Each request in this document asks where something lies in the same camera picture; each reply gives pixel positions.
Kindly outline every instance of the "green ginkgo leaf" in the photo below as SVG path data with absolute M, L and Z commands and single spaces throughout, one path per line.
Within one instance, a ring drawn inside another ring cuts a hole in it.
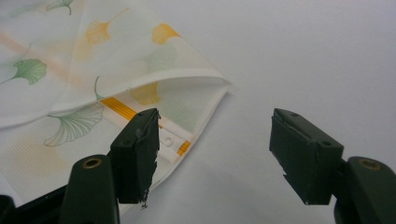
M 72 8 L 70 4 L 72 4 L 74 0 L 57 0 L 49 5 L 47 5 L 46 10 L 50 11 L 58 7 L 68 7 L 69 8 L 69 15 L 72 14 Z
M 50 117 L 58 119 L 61 125 L 55 135 L 44 141 L 44 145 L 56 147 L 84 136 L 102 119 L 103 109 L 103 105 L 96 103 L 86 105 L 71 114 L 51 115 Z
M 37 83 L 47 73 L 47 66 L 38 59 L 22 60 L 14 64 L 18 68 L 13 78 L 23 77 L 29 81 L 29 85 Z

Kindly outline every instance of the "fabric fold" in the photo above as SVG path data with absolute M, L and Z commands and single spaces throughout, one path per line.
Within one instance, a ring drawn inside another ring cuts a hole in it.
M 66 184 L 74 162 L 107 154 L 152 107 L 162 116 L 155 188 L 230 86 L 135 0 L 2 2 L 0 50 L 0 172 L 20 203 Z

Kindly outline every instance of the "yellow stripe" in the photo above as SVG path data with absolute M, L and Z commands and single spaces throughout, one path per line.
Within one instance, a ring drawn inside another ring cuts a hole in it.
M 131 120 L 136 114 L 136 111 L 132 110 L 128 105 L 123 104 L 114 97 L 101 100 L 101 103 L 108 106 L 110 109 L 114 110 L 116 113 L 128 120 Z
M 179 156 L 182 156 L 187 151 L 187 149 L 189 149 L 190 145 L 191 143 L 189 141 L 185 141 L 183 145 L 181 145 L 180 148 L 178 149 L 177 154 Z

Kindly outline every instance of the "orange stripe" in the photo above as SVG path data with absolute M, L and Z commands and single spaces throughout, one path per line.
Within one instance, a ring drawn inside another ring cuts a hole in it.
M 114 110 L 116 113 L 128 120 L 131 120 L 136 114 L 136 112 L 132 110 L 128 105 L 123 104 L 121 101 L 117 100 L 114 97 L 101 100 L 101 103 L 108 106 L 110 109 Z
M 189 141 L 185 141 L 183 145 L 181 145 L 180 148 L 178 149 L 177 154 L 179 156 L 182 156 L 187 151 L 187 149 L 189 149 L 190 145 L 191 143 Z
M 24 47 L 20 43 L 17 43 L 16 41 L 14 41 L 12 38 L 9 38 L 5 34 L 2 34 L 2 32 L 0 32 L 0 43 L 8 46 L 10 49 L 14 50 L 19 54 L 24 54 L 26 53 L 27 50 L 26 47 Z

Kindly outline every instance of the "black plastic mount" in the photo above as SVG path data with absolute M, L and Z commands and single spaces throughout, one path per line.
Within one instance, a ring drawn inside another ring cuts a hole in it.
M 0 195 L 0 224 L 120 222 L 120 203 L 144 202 L 160 147 L 156 108 L 136 114 L 105 155 L 76 162 L 69 183 L 18 208 Z
M 338 224 L 396 223 L 396 175 L 363 157 L 342 160 L 343 146 L 294 112 L 275 109 L 270 150 L 305 204 L 329 204 Z

